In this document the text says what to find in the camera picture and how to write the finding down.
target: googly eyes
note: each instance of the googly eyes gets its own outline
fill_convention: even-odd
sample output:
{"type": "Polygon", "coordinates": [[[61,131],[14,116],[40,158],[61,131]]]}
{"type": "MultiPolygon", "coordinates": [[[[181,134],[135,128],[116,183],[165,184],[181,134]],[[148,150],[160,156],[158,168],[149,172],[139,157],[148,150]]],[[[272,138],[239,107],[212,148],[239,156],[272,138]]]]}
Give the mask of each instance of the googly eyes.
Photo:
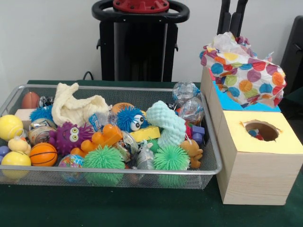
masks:
{"type": "Polygon", "coordinates": [[[143,121],[144,121],[144,118],[143,118],[143,116],[141,116],[141,115],[136,115],[136,116],[134,117],[134,120],[135,120],[136,122],[138,122],[140,125],[142,125],[142,124],[143,124],[143,121]]]}
{"type": "Polygon", "coordinates": [[[71,128],[70,133],[71,134],[78,134],[79,133],[79,129],[77,127],[73,127],[73,128],[71,128]]]}
{"type": "Polygon", "coordinates": [[[78,136],[79,129],[77,127],[73,127],[73,128],[71,128],[70,133],[71,133],[71,135],[70,135],[70,141],[71,142],[77,142],[78,139],[79,139],[79,136],[78,136]]]}
{"type": "Polygon", "coordinates": [[[71,141],[71,142],[77,142],[78,139],[79,139],[79,137],[78,137],[78,135],[76,135],[76,134],[72,134],[72,135],[70,136],[70,141],[71,141]]]}
{"type": "Polygon", "coordinates": [[[133,121],[131,123],[131,130],[133,131],[138,131],[140,129],[140,124],[137,121],[133,121]]]}

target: polka dot tissue paper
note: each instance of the polka dot tissue paper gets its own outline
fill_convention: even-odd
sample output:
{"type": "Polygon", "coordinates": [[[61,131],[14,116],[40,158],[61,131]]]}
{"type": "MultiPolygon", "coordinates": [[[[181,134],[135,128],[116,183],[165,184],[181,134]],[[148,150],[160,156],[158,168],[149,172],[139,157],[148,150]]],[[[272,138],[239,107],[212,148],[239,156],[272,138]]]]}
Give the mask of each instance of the polka dot tissue paper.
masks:
{"type": "Polygon", "coordinates": [[[222,92],[243,108],[256,103],[276,107],[286,86],[283,70],[271,63],[271,55],[259,60],[244,37],[219,34],[204,47],[201,64],[211,69],[222,92]]]}

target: wire mesh basket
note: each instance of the wire mesh basket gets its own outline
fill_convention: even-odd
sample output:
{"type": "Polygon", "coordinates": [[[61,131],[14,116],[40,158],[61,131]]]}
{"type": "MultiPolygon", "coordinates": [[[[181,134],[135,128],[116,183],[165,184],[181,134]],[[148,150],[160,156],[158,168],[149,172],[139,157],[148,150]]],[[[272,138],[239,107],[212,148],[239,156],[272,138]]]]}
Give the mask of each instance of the wire mesh basket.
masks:
{"type": "MultiPolygon", "coordinates": [[[[30,91],[40,96],[55,96],[56,86],[22,85],[17,87],[0,108],[0,115],[15,114],[21,108],[24,95],[30,91]]],[[[141,110],[147,110],[158,100],[165,103],[173,102],[172,89],[80,86],[74,93],[77,99],[94,95],[104,97],[108,105],[129,102],[141,110]]],[[[199,169],[187,171],[132,169],[135,166],[136,157],[127,163],[130,169],[57,167],[62,158],[59,157],[56,166],[53,167],[0,165],[0,184],[204,189],[212,176],[220,172],[222,162],[204,96],[202,96],[202,102],[205,109],[202,122],[205,127],[205,144],[201,147],[204,152],[199,169]],[[92,180],[108,178],[116,179],[116,181],[92,180]]],[[[7,142],[0,139],[0,146],[2,145],[7,145],[7,142]]]]}

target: wooden box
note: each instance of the wooden box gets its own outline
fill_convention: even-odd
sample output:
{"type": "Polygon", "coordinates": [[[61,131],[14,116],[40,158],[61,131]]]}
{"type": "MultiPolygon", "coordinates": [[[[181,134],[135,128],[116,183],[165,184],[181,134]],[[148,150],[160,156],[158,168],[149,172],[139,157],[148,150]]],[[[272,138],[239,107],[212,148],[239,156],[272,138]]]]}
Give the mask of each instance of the wooden box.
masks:
{"type": "Polygon", "coordinates": [[[278,112],[226,111],[208,69],[201,80],[223,169],[217,175],[224,204],[284,205],[303,163],[303,146],[278,112]],[[268,141],[250,136],[259,129],[268,141]]]}

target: mint green textured toy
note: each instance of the mint green textured toy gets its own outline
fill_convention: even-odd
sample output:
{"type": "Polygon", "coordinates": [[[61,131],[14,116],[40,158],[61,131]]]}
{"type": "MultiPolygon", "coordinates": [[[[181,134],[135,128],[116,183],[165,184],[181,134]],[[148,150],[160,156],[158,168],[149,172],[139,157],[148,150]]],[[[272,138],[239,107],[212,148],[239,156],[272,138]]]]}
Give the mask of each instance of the mint green textured toy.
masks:
{"type": "MultiPolygon", "coordinates": [[[[82,168],[124,169],[125,164],[118,149],[99,146],[85,156],[82,168]]],[[[84,173],[84,176],[93,185],[116,186],[123,174],[84,173]]]]}
{"type": "Polygon", "coordinates": [[[158,139],[160,148],[169,145],[178,146],[184,141],[185,120],[178,117],[175,111],[169,109],[164,102],[158,101],[148,108],[146,119],[149,124],[163,128],[161,137],[158,139]]]}
{"type": "MultiPolygon", "coordinates": [[[[158,149],[155,154],[154,167],[157,170],[187,170],[190,158],[187,152],[178,146],[158,149]]],[[[186,184],[182,175],[160,175],[159,183],[164,187],[181,187],[186,184]]]]}

